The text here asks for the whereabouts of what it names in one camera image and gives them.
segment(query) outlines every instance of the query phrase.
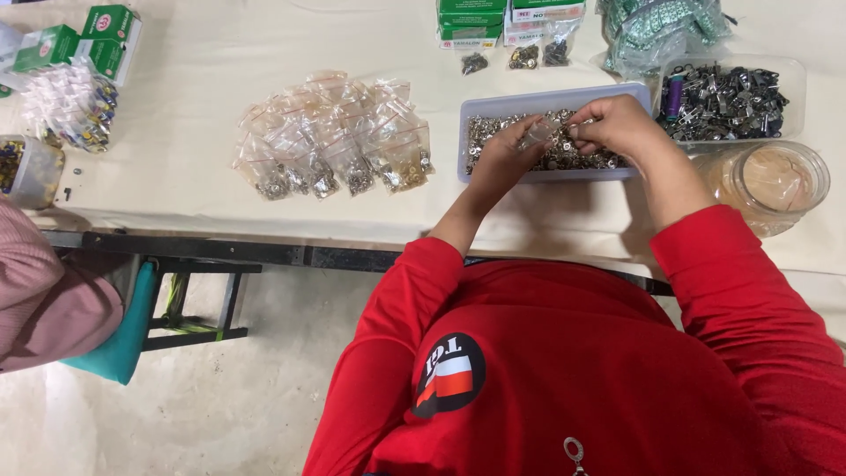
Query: person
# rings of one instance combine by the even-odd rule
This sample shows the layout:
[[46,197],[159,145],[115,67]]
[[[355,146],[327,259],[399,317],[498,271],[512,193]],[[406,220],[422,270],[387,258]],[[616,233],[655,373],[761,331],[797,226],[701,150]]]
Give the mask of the person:
[[567,126],[580,152],[607,147],[640,171],[685,332],[598,268],[464,266],[485,215],[549,148],[517,152],[539,118],[489,140],[373,291],[303,475],[845,474],[843,354],[632,97]]
[[82,355],[112,335],[124,305],[100,265],[60,260],[0,196],[0,374]]

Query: green box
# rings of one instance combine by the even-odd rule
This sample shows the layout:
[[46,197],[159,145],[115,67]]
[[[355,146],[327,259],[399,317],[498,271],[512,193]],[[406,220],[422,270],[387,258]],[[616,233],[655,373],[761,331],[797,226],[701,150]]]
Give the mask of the green box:
[[503,23],[504,10],[468,10],[466,12],[440,12],[437,22],[441,25],[494,26]]
[[[454,40],[455,38],[453,37],[453,35],[455,34],[455,32],[458,30],[463,30],[465,28],[467,27],[458,25],[441,25],[438,31],[441,35],[441,40]],[[489,25],[478,28],[480,31],[478,38],[498,38],[503,33],[502,25]]]
[[141,20],[124,5],[91,7],[76,55],[88,56],[100,74],[123,86],[140,33]]
[[558,5],[573,5],[584,3],[585,0],[514,0],[513,8],[557,7]]
[[439,12],[467,12],[470,10],[504,10],[508,0],[440,0]]
[[80,36],[67,25],[56,25],[24,35],[12,71],[24,73],[56,63],[70,63]]

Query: plastic container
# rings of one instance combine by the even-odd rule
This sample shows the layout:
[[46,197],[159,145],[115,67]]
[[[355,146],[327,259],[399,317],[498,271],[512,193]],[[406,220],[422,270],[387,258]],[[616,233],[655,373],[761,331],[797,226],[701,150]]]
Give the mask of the plastic container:
[[34,137],[0,136],[2,141],[24,141],[24,155],[8,199],[21,208],[40,210],[52,204],[64,169],[64,152]]
[[[471,117],[495,118],[522,113],[545,113],[559,109],[577,110],[594,99],[617,96],[618,94],[630,94],[643,105],[643,109],[650,110],[649,88],[641,83],[623,83],[465,101],[461,105],[461,123],[459,125],[459,180],[465,184],[470,183],[470,175],[467,175],[464,171],[468,159],[467,144],[469,138],[467,137],[467,128]],[[526,172],[519,183],[537,184],[563,180],[626,180],[637,175],[638,171],[634,167],[625,169],[542,170]]]
[[[778,91],[790,100],[784,108],[784,124],[781,129],[780,140],[789,141],[796,138],[805,128],[805,102],[808,94],[808,72],[800,62],[782,56],[767,56],[761,54],[734,54],[725,58],[702,55],[685,55],[671,59],[664,65],[661,78],[657,84],[657,91],[652,100],[652,117],[657,118],[661,111],[661,88],[663,78],[673,74],[677,66],[684,67],[691,64],[695,68],[703,65],[711,66],[716,62],[723,68],[743,66],[746,69],[768,69],[778,73]],[[738,139],[735,141],[677,141],[679,147],[689,155],[717,152],[726,147],[751,147],[755,144],[772,141],[772,139]]]
[[768,141],[693,160],[714,197],[738,209],[759,238],[790,230],[828,194],[820,156],[796,142]]

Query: white table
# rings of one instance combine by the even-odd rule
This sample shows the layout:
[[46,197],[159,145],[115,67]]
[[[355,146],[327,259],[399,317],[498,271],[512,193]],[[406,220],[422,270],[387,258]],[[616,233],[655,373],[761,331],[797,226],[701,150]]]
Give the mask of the white table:
[[[93,3],[3,6],[0,19],[21,30],[62,22],[79,30]],[[614,82],[589,62],[607,48],[593,1],[571,67],[510,72],[500,47],[491,68],[466,78],[455,55],[436,46],[434,0],[134,0],[130,7],[144,27],[120,89],[113,148],[98,156],[69,152],[59,190],[71,188],[70,200],[42,213],[40,224],[396,249],[431,228],[464,187],[455,173],[463,101]],[[728,44],[735,53],[789,56],[808,69],[807,120],[798,141],[816,149],[832,174],[828,199],[794,229],[766,240],[765,249],[782,269],[846,274],[846,165],[838,150],[846,3],[723,7],[739,20]],[[437,174],[428,185],[395,196],[380,188],[355,199],[344,191],[324,202],[313,196],[262,202],[229,168],[244,107],[325,68],[365,81],[412,82],[411,99],[431,125]],[[17,107],[15,97],[0,102],[2,132],[22,131]],[[76,168],[83,174],[72,174]],[[519,185],[485,220],[474,252],[577,259],[649,275],[638,263],[652,264],[650,234],[637,180]]]

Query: purple thread spool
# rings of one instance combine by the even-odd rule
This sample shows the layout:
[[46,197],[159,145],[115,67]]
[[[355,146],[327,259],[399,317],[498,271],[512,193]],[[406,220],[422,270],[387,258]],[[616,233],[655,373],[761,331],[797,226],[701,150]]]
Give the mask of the purple thread spool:
[[678,119],[678,110],[682,107],[683,79],[682,75],[670,78],[670,92],[667,94],[667,107],[664,109],[667,120]]

